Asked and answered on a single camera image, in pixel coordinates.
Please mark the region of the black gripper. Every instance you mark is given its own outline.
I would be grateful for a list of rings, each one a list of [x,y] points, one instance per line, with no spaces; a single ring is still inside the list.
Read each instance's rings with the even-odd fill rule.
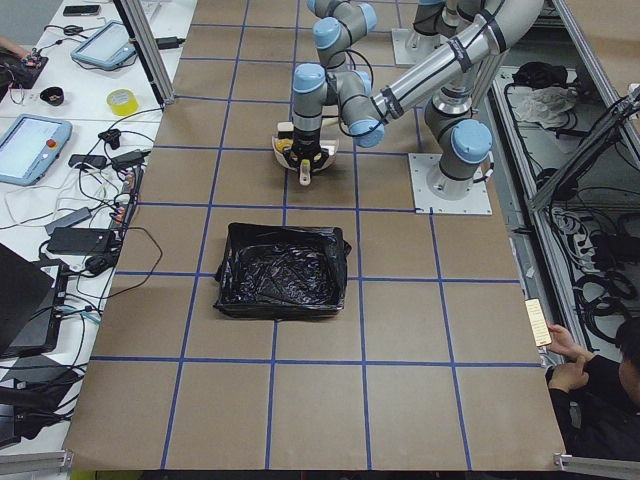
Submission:
[[[288,163],[300,163],[302,160],[313,161],[321,154],[320,129],[301,130],[293,129],[292,145],[286,152]]]

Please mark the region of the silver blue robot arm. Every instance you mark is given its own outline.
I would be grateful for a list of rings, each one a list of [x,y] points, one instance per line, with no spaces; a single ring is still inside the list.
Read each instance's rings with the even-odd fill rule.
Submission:
[[[379,92],[371,75],[348,66],[352,46],[377,25],[374,8],[351,1],[310,1],[316,16],[313,39],[318,63],[296,67],[292,83],[292,127],[273,137],[277,161],[298,173],[307,185],[314,173],[331,165],[331,152],[321,144],[323,110],[334,106],[345,135],[363,148],[384,137],[384,127],[425,101],[425,121],[445,152],[440,169],[455,181],[471,178],[478,162],[460,147],[461,127],[471,117],[479,87],[479,67],[488,57],[506,53],[529,31],[540,1],[421,1],[414,31],[440,40],[431,53]]]
[[[317,17],[312,34],[318,59],[329,72],[348,69],[354,45],[375,30],[378,17],[364,2],[309,1]],[[409,29],[392,31],[394,58],[398,66],[413,66],[455,35],[460,22],[456,1],[420,1]]]

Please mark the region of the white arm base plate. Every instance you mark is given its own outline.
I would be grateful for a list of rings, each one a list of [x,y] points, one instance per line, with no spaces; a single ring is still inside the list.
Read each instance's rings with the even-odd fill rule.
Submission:
[[[442,43],[441,35],[423,35],[412,29],[394,28],[391,31],[395,65],[412,67],[422,62]]]
[[[480,167],[474,177],[450,179],[440,169],[440,154],[410,153],[409,172],[417,214],[491,216],[486,181]]]

